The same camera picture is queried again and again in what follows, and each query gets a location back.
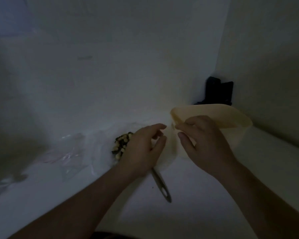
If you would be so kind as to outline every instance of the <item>open container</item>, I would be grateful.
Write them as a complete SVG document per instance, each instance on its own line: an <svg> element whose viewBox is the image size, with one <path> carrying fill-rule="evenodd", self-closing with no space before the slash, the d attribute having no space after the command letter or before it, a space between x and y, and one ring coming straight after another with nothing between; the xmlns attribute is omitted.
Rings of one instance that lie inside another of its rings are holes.
<svg viewBox="0 0 299 239"><path fill-rule="evenodd" d="M172 128L176 135L177 155L180 157L188 157L177 136L179 130L175 129L175 125L179 122L184 122L187 118L193 116L209 116L217 124L220 131L225 136L231 149L239 145L245 132L252 126L252 121L249 117L241 113L232 106L224 104L205 104L205 105L190 105L183 107L175 107L171 110L173 120Z"/></svg>

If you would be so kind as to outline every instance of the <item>person's left hand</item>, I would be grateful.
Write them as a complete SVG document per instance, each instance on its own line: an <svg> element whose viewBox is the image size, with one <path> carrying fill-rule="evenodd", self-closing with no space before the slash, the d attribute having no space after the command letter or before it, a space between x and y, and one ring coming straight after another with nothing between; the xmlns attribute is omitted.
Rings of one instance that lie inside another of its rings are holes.
<svg viewBox="0 0 299 239"><path fill-rule="evenodd" d="M134 133L119 164L131 171L136 177L144 176L156 165L165 147L167 137L160 131L165 128L166 125L159 123L146 126ZM155 146L152 147L152 139L158 137Z"/></svg>

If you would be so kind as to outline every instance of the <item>hand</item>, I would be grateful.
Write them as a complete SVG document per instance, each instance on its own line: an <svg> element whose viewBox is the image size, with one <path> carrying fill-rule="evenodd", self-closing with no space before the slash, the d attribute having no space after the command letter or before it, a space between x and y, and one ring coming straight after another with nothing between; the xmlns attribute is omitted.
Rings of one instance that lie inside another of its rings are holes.
<svg viewBox="0 0 299 239"><path fill-rule="evenodd" d="M201 169L217 178L236 159L225 137L208 116L188 118L185 123L177 124L178 136L190 159ZM194 146L190 136L196 141Z"/></svg>
<svg viewBox="0 0 299 239"><path fill-rule="evenodd" d="M141 128L134 133L120 160L120 165L124 165L136 177L144 176L156 165L165 147L167 138L160 131L165 128L164 124L155 124ZM152 147L152 139L158 137L155 146Z"/></svg>

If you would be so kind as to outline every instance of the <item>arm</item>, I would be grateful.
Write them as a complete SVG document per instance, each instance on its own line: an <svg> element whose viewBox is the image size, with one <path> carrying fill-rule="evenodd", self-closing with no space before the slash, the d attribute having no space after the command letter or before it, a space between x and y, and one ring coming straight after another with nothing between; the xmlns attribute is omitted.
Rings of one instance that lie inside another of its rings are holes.
<svg viewBox="0 0 299 239"><path fill-rule="evenodd" d="M89 238L120 193L155 166L165 147L166 137L160 131L165 128L156 124L138 130L117 166L11 238ZM158 136L152 148L151 139Z"/></svg>
<svg viewBox="0 0 299 239"><path fill-rule="evenodd" d="M191 117L176 128L183 131L178 136L191 160L224 186L259 238L299 238L299 212L235 159L209 117Z"/></svg>

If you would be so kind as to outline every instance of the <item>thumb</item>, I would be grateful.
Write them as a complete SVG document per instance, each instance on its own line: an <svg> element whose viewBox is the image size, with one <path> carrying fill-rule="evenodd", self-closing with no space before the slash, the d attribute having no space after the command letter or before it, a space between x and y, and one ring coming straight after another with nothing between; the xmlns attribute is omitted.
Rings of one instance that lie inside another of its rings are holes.
<svg viewBox="0 0 299 239"><path fill-rule="evenodd" d="M181 142L183 148L185 149L187 155L189 157L194 156L196 149L195 149L194 145L192 144L191 140L189 139L189 137L183 132L179 132L178 137L179 137L180 142Z"/></svg>
<svg viewBox="0 0 299 239"><path fill-rule="evenodd" d="M161 136L155 146L153 147L152 151L150 152L152 157L155 159L155 160L158 160L159 156L161 155L164 147L165 147L165 144L166 144L166 140L167 140L167 137L166 136Z"/></svg>

